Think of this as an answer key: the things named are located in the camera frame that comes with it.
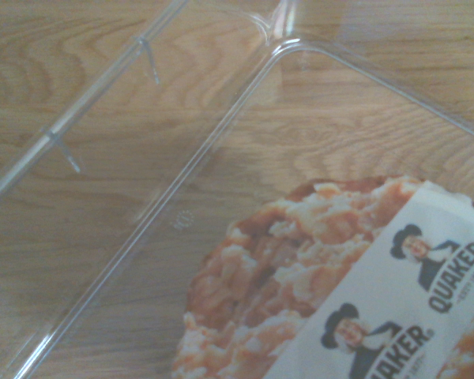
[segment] white paper label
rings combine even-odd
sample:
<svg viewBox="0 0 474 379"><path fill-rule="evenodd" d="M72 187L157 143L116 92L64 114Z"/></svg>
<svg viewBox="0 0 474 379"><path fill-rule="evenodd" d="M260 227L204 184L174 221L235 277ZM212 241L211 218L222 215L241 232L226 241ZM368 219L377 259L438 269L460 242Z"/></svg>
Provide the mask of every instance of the white paper label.
<svg viewBox="0 0 474 379"><path fill-rule="evenodd" d="M426 182L265 379L432 379L474 318L474 207Z"/></svg>

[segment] wood grain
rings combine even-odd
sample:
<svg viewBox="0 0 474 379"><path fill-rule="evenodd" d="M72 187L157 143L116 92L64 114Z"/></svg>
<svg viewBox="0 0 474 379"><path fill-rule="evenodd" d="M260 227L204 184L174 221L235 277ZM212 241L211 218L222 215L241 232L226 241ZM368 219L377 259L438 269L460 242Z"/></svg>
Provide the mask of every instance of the wood grain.
<svg viewBox="0 0 474 379"><path fill-rule="evenodd" d="M0 2L0 169L165 3ZM383 3L341 3L308 3L299 28L399 68L474 121L474 2L454 16L439 0L415 28L418 4L387 2L385 19ZM145 219L262 43L245 17L190 3L152 45L160 85L141 57L64 138L82 173L54 149L0 205L0 368ZM283 57L35 377L168 377L187 285L230 222L311 178L380 174L474 198L474 137L324 55Z"/></svg>

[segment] clear plastic container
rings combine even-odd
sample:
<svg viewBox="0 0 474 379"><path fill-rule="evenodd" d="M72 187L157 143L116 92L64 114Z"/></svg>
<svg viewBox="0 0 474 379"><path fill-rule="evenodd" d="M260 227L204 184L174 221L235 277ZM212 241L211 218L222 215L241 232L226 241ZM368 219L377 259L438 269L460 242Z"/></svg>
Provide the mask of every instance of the clear plastic container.
<svg viewBox="0 0 474 379"><path fill-rule="evenodd" d="M0 377L169 377L203 257L312 178L474 199L474 100L412 69L474 64L474 2L442 47L442 2L395 6L171 3L4 170Z"/></svg>

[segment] wooden table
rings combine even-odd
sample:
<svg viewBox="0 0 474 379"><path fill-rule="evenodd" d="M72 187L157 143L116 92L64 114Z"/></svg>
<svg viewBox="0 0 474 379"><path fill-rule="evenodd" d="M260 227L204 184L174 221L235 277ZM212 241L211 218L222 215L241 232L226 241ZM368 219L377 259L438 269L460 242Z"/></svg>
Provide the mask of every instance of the wooden table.
<svg viewBox="0 0 474 379"><path fill-rule="evenodd" d="M0 2L0 173L166 5ZM474 127L474 1L306 2L297 20ZM0 204L0 367L18 370L174 193L263 43L250 18L191 2L152 44L160 84L142 55L65 136L82 172L53 149ZM34 377L168 377L203 256L309 178L406 173L474 197L473 136L319 53L282 58L221 131Z"/></svg>

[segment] transparent plastic ridge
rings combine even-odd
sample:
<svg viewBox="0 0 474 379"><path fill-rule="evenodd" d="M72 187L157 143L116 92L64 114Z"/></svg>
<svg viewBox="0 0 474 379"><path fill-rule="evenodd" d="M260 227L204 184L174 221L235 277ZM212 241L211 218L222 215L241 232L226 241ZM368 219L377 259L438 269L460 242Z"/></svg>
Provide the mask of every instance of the transparent plastic ridge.
<svg viewBox="0 0 474 379"><path fill-rule="evenodd" d="M50 128L40 132L39 137L36 137L26 153L3 175L0 180L0 197L13 188L15 184L21 180L22 176L48 151L56 146L61 146L62 149L64 149L62 145L63 135L70 130L72 125L77 123L80 117L86 113L142 53L150 54L149 57L151 57L150 60L153 64L154 51L148 50L149 43L153 39L158 38L163 28L169 24L178 12L182 11L182 8L187 3L187 0L173 1L160 18L153 23L142 36L138 37L134 43L125 49L121 56L104 71L76 103L68 107L67 111ZM161 194L158 201L145 210L144 216L133 234L109 261L105 269L98 275L83 296L73 305L70 312L68 312L52 330L46 333L40 343L33 341L36 344L36 348L32 349L33 352L28 356L24 364L22 364L19 371L17 371L13 377L17 379L29 377L34 372L52 347L66 333L113 271L135 246L145 230L164 209L164 206L169 202L178 188L186 181L194 168L201 162L202 158L224 133L244 103L254 93L254 90L260 84L261 80L272 69L274 64L286 54L295 51L313 51L326 54L474 135L473 124L466 122L463 118L459 118L456 115L447 114L441 107L436 105L435 102L419 93L415 93L411 88L408 88L406 84L399 82L393 75L388 76L380 69L372 66L372 64L365 59L354 55L351 51L336 43L329 40L323 41L320 40L319 36L312 36L308 33L303 33L301 30L297 30L295 28L295 14L299 6L301 6L301 2L297 0L281 0L269 17L260 17L257 14L246 12L240 13L241 16L253 20L263 32L266 37L266 46L254 56L253 60L248 62L247 67L243 68L241 76L235 76L235 85L240 88L236 94L235 102L231 105L226 115L218 122L207 139L201 144L188 164L179 172L167 190ZM65 154L70 160L70 153L65 151ZM71 164L77 171L77 163L71 162ZM29 348L29 345L25 346L24 350L28 351Z"/></svg>

